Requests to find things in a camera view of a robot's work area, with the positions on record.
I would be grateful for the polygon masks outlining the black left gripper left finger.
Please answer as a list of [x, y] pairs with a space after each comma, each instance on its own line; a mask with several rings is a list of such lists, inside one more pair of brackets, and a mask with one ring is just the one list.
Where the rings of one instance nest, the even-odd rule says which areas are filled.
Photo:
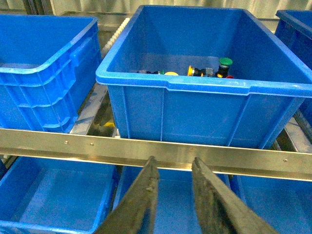
[[129, 190], [94, 231], [96, 234], [152, 234], [155, 227], [159, 172], [151, 156]]

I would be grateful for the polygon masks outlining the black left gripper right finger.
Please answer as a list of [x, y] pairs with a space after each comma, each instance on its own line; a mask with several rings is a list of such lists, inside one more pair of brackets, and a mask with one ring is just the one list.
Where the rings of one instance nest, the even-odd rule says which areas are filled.
[[197, 219], [203, 234], [276, 234], [213, 173], [204, 161], [192, 162]]

